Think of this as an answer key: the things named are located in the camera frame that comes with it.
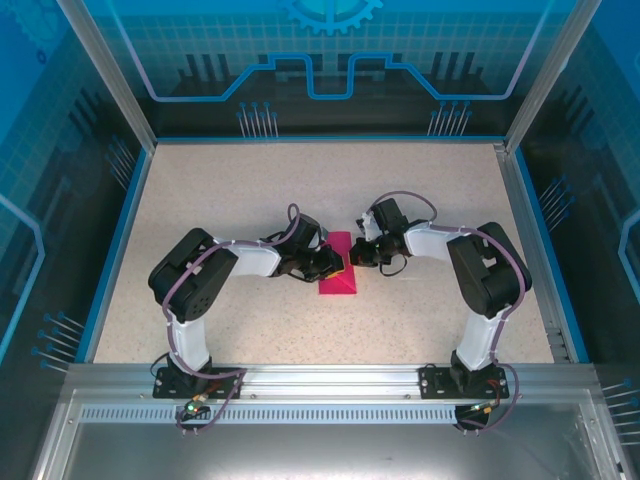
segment robotic arm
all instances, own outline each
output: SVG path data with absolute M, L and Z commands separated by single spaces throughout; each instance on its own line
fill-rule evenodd
M 425 220 L 409 222 L 393 199 L 374 205 L 356 223 L 365 237 L 358 238 L 349 252 L 354 266 L 379 266 L 382 271 L 396 255 L 432 257 L 453 265 L 470 311 L 462 341 L 452 353 L 450 376 L 461 394 L 484 388 L 487 378 L 495 375 L 491 349 L 502 314 L 520 294 L 517 274 L 508 260 L 477 235 Z M 515 259 L 529 290 L 531 275 L 502 227 L 492 222 L 478 230 Z
M 238 242 L 209 256 L 180 285 L 169 303 L 175 352 L 169 353 L 169 369 L 188 390 L 203 391 L 206 381 L 191 375 L 176 361 L 180 357 L 191 369 L 209 373 L 211 357 L 205 342 L 204 315 L 213 305 L 229 277 L 290 275 L 304 282 L 329 278 L 344 270 L 342 257 L 326 244 L 327 232 L 313 218 L 301 214 L 295 231 L 291 221 L 284 232 L 260 242 Z M 288 239 L 278 243 L 277 239 Z M 201 228 L 191 230 L 153 269 L 149 287 L 162 305 L 169 290 L 204 251 L 223 243 Z

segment enclosure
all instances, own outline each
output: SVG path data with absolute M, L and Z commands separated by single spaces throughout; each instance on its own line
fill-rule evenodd
M 624 0 L 6 0 L 3 478 L 636 478 L 638 18 Z M 427 228 L 497 222 L 531 274 L 487 431 L 460 412 L 488 397 L 427 395 L 469 307 L 459 271 L 414 250 L 393 278 L 356 265 L 354 295 L 223 280 L 211 371 L 246 373 L 193 420 L 212 429 L 176 428 L 191 395 L 157 398 L 154 267 L 195 227 L 264 243 L 291 202 L 355 243 L 389 191 L 433 202 Z

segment metal pin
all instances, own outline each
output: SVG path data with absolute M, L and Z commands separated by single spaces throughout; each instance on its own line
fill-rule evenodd
M 458 122 L 458 119 L 459 119 L 460 115 L 461 115 L 460 112 L 455 112 L 454 113 L 454 117 L 455 118 L 453 119 L 453 122 L 451 123 L 451 130 L 449 130 L 449 136 L 450 137 L 453 136 L 453 129 L 454 129 L 456 123 Z
M 560 200 L 562 200 L 562 196 L 565 194 L 565 192 L 568 192 L 568 188 L 565 189 L 564 191 L 562 191 L 562 188 L 558 188 L 558 190 L 556 190 L 556 198 L 555 200 L 551 201 L 549 200 L 543 207 L 542 207 L 542 214 L 546 215 L 547 212 L 549 212 L 549 210 L 551 210 Z
M 276 138 L 280 136 L 278 133 L 278 114 L 276 112 L 271 112 L 271 118 L 273 118 L 273 129 L 276 132 Z
M 460 114 L 460 119 L 458 120 L 458 125 L 456 126 L 456 135 L 458 134 L 458 130 L 460 129 L 460 125 L 462 125 L 462 119 L 464 118 L 464 114 L 467 111 L 467 107 L 469 107 L 471 105 L 471 102 L 469 100 L 465 100 L 462 105 L 464 105 L 464 107 L 462 108 L 462 113 Z
M 75 358 L 76 358 L 76 357 L 74 357 L 73 355 L 71 355 L 70 353 L 65 352 L 64 350 L 60 350 L 59 348 L 54 347 L 54 346 L 53 346 L 53 344 L 51 344 L 51 343 L 47 343 L 47 345 L 45 346 L 45 350 L 46 350 L 47 352 L 57 352 L 57 353 L 60 353 L 61 355 L 65 355 L 65 356 L 67 356 L 67 357 L 71 358 L 71 360 L 75 360 Z
M 257 138 L 257 135 L 256 135 L 256 124 L 253 121 L 253 112 L 249 112 L 249 113 L 247 113 L 247 115 L 249 116 L 249 120 L 251 120 L 251 130 L 253 131 L 253 138 Z
M 442 115 L 442 109 L 445 107 L 446 104 L 447 104 L 447 102 L 445 102 L 445 101 L 441 101 L 440 102 L 440 110 L 438 110 L 438 116 L 436 117 L 436 125 L 435 125 L 436 128 L 438 128 L 438 122 L 440 121 L 440 115 Z
M 554 199 L 557 200 L 561 195 L 562 195 L 562 185 L 558 184 L 557 188 L 555 188 L 554 190 L 551 190 L 551 192 L 547 194 L 544 200 L 540 202 L 540 208 L 542 210 L 546 210 L 547 208 L 549 208 L 549 205 L 551 204 L 551 202 L 553 202 Z
M 51 329 L 51 333 L 53 333 L 54 335 L 60 335 L 61 337 L 66 338 L 67 340 L 71 340 L 72 342 L 80 343 L 80 340 L 77 340 L 72 336 L 67 335 L 66 333 L 62 333 L 58 327 L 53 327 Z
M 549 223 L 549 219 L 550 219 L 550 218 L 552 218 L 552 217 L 555 217 L 555 216 L 556 216 L 556 213 L 558 213 L 558 210 L 560 210 L 560 209 L 561 209 L 562 207 L 564 207 L 566 204 L 567 204 L 567 202 L 565 202 L 565 201 L 564 201 L 564 199 L 563 199 L 563 200 L 560 200 L 560 202 L 558 202 L 558 205 L 556 205 L 555 207 L 553 207 L 553 208 L 551 209 L 551 211 L 546 212 L 546 213 L 544 213 L 544 214 L 543 214 L 543 216 L 545 217 L 544 221 L 545 221 L 546 223 Z
M 118 164 L 117 161 L 113 160 L 109 154 L 105 154 L 104 158 L 111 165 L 111 170 L 114 172 L 114 175 L 117 174 L 120 177 L 120 180 L 123 181 L 126 185 L 129 184 L 129 179 L 127 178 L 127 174 L 124 171 L 124 168 Z
M 116 181 L 118 182 L 118 184 L 122 187 L 122 189 L 123 189 L 124 191 L 126 191 L 126 190 L 127 190 L 127 187 L 125 186 L 124 182 L 123 182 L 122 180 L 120 180 L 120 176 L 116 173 L 116 171 L 113 169 L 113 167 L 111 167 L 111 170 L 110 170 L 110 171 L 111 171 L 111 176 L 112 176 L 113 178 L 115 178 L 115 179 L 116 179 Z
M 626 417 L 627 415 L 633 415 L 635 413 L 640 413 L 640 410 L 634 410 L 633 412 L 623 412 L 623 413 L 612 413 L 611 417 Z
M 66 360 L 62 360 L 58 357 L 54 357 L 53 355 L 49 355 L 47 353 L 41 352 L 40 350 L 38 350 L 38 347 L 33 347 L 31 349 L 31 355 L 33 355 L 34 357 L 36 355 L 41 355 L 43 357 L 50 358 L 51 360 L 55 360 L 56 362 L 66 363 L 67 365 L 69 365 L 69 362 L 67 362 Z
M 551 227 L 549 228 L 549 232 L 553 232 L 558 227 L 558 225 L 560 225 L 567 218 L 569 218 L 569 212 L 568 211 L 564 212 L 562 214 L 562 216 L 553 225 L 551 225 Z
M 455 111 L 456 107 L 458 106 L 458 101 L 454 100 L 453 102 L 451 102 L 451 112 L 449 112 L 449 119 L 447 120 L 447 126 L 444 128 L 444 134 L 447 134 L 447 130 L 449 129 L 449 124 L 451 123 L 451 119 L 453 118 L 453 112 Z
M 464 123 L 462 124 L 462 128 L 460 129 L 460 136 L 464 135 L 464 131 L 467 128 L 467 123 L 469 122 L 469 117 L 471 117 L 471 115 L 473 115 L 473 112 L 467 112 L 465 114 Z
M 249 131 L 249 120 L 247 119 L 247 104 L 244 102 L 240 102 L 240 108 L 242 109 L 242 116 L 244 117 L 244 125 L 245 127 L 247 127 L 247 137 L 250 135 L 250 131 Z
M 269 102 L 264 102 L 262 105 L 264 105 L 264 108 L 267 111 L 267 122 L 269 122 L 269 133 L 273 137 L 273 128 L 271 128 L 271 114 L 269 113 L 269 107 L 271 106 L 271 104 Z
M 236 117 L 238 118 L 238 123 L 240 124 L 240 131 L 242 132 L 242 138 L 247 138 L 247 135 L 244 132 L 244 125 L 242 124 L 242 112 L 236 112 Z
M 568 202 L 566 202 L 566 205 L 563 205 L 560 210 L 556 210 L 555 213 L 553 214 L 549 214 L 547 216 L 547 223 L 553 223 L 561 214 L 563 214 L 570 206 L 571 204 L 576 203 L 576 197 L 571 197 L 569 199 Z
M 84 330 L 84 325 L 82 325 L 82 324 L 80 324 L 80 323 L 78 323 L 78 322 L 76 322 L 74 320 L 71 320 L 69 317 L 67 317 L 64 314 L 64 312 L 58 312 L 58 320 L 66 320 L 67 322 L 73 323 L 76 327 L 80 327 L 81 329 Z
M 616 383 L 615 385 L 611 385 L 610 387 L 604 387 L 602 391 L 606 392 L 607 390 L 613 390 L 614 388 L 619 388 L 619 387 L 631 388 L 631 385 L 632 385 L 631 379 L 627 377 L 622 381 L 622 383 Z
M 122 166 L 122 168 L 129 174 L 133 174 L 133 167 L 129 163 L 126 157 L 121 155 L 119 152 L 116 152 L 116 147 L 113 144 L 109 144 L 109 150 L 113 154 L 114 157 L 119 161 L 118 164 Z
M 631 405 L 633 408 L 640 407 L 640 401 L 636 397 L 631 397 L 631 400 L 628 402 L 616 403 L 615 405 L 608 405 L 609 408 L 618 408 L 618 407 L 626 407 L 627 405 Z
M 49 315 L 48 313 L 44 314 L 44 321 L 45 322 L 53 322 L 56 325 L 60 325 L 62 328 L 65 328 L 67 330 L 69 330 L 70 332 L 75 333 L 76 335 L 82 335 L 82 332 L 79 332 L 78 330 L 76 330 L 75 328 L 71 328 L 68 325 L 65 325 L 64 323 L 54 319 L 51 315 Z
M 113 166 L 111 167 L 111 172 L 113 173 L 113 176 L 120 181 L 120 184 L 124 187 L 124 189 L 127 190 L 129 188 L 129 179 Z
M 122 162 L 120 162 L 118 158 L 113 159 L 113 158 L 109 157 L 108 154 L 105 154 L 104 157 L 107 159 L 107 161 L 111 164 L 111 166 L 113 168 L 115 168 L 118 172 L 120 172 L 122 177 L 124 179 L 126 179 L 127 183 L 128 183 L 129 182 L 129 178 L 131 177 L 131 175 L 130 175 L 129 171 L 124 167 Z
M 436 119 L 436 115 L 438 115 L 438 112 L 433 110 L 431 112 L 431 120 L 429 121 L 429 128 L 427 129 L 427 135 L 431 135 L 431 127 L 433 126 L 433 121 Z
M 538 203 L 541 203 L 541 202 L 542 202 L 542 200 L 544 200 L 544 198 L 545 198 L 547 195 L 549 195 L 549 193 L 551 193 L 551 192 L 555 189 L 556 185 L 558 185 L 558 179 L 557 179 L 557 178 L 555 178 L 555 177 L 553 177 L 553 178 L 551 179 L 551 184 L 550 184 L 550 185 L 549 185 L 549 186 L 544 190 L 544 192 L 542 192 L 542 194 L 538 197 Z
M 632 393 L 638 393 L 638 392 L 640 392 L 640 389 L 639 390 L 629 390 L 628 392 L 616 393 L 615 395 L 609 395 L 608 397 L 604 397 L 604 398 L 609 400 L 610 398 L 624 397 L 625 395 L 631 395 Z
M 442 121 L 440 122 L 440 129 L 438 130 L 438 136 L 442 135 L 442 127 L 444 127 L 444 122 L 447 120 L 449 116 L 449 112 L 442 112 Z
M 78 347 L 74 347 L 72 345 L 69 345 L 66 342 L 63 342 L 62 340 L 59 340 L 59 339 L 57 339 L 55 337 L 52 337 L 51 335 L 47 335 L 44 330 L 38 330 L 38 338 L 46 338 L 47 340 L 51 340 L 52 342 L 56 342 L 59 345 L 62 345 L 62 346 L 67 347 L 67 348 L 70 348 L 71 350 L 77 350 L 78 349 Z
M 261 137 L 262 136 L 262 132 L 260 131 L 260 116 L 258 115 L 258 102 L 251 102 L 251 106 L 253 107 L 253 112 L 256 115 L 256 123 L 258 124 L 258 136 Z
M 40 368 L 52 368 L 53 370 L 58 370 L 59 372 L 67 373 L 67 371 L 64 368 L 60 368 L 60 367 L 56 367 L 54 365 L 51 365 L 46 360 L 41 360 L 40 361 Z
M 268 137 L 269 135 L 267 135 L 267 123 L 266 120 L 264 119 L 264 117 L 266 117 L 267 114 L 264 112 L 260 112 L 260 118 L 262 119 L 262 127 L 264 128 L 264 136 Z
M 118 145 L 118 147 L 120 147 L 120 150 L 122 150 L 122 153 L 124 153 L 125 156 L 127 156 L 129 160 L 135 164 L 136 159 L 133 158 L 133 155 L 131 155 L 131 152 L 127 148 L 127 144 L 124 143 L 124 140 L 122 140 L 121 138 L 118 138 L 116 135 L 113 136 L 113 139 L 116 141 L 116 144 Z
M 640 420 L 636 420 L 635 422 L 622 422 L 622 423 L 614 423 L 614 427 L 626 427 L 627 425 L 638 425 L 640 424 Z

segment perforated metal strip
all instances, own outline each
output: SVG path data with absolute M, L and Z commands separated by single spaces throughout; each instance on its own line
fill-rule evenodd
M 193 423 L 205 423 L 217 412 Z M 91 405 L 83 407 L 83 423 L 173 423 L 181 407 L 174 405 Z M 454 424 L 453 405 L 234 405 L 221 424 Z

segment speckled beige surface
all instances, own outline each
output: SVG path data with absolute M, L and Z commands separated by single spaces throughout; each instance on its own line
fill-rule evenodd
M 100 339 L 96 362 L 150 362 L 167 350 L 147 277 L 195 226 L 255 239 L 286 226 L 285 209 L 329 230 L 348 230 L 380 194 L 427 195 L 447 225 L 501 223 L 517 232 L 491 145 L 317 143 L 161 145 L 153 160 Z M 400 198 L 409 219 L 425 206 Z M 231 278 L 207 314 L 217 363 L 385 364 L 447 362 L 467 307 L 445 263 L 412 258 L 397 277 L 356 269 L 358 294 L 320 296 L 289 278 Z M 551 362 L 535 294 L 512 316 L 500 358 Z

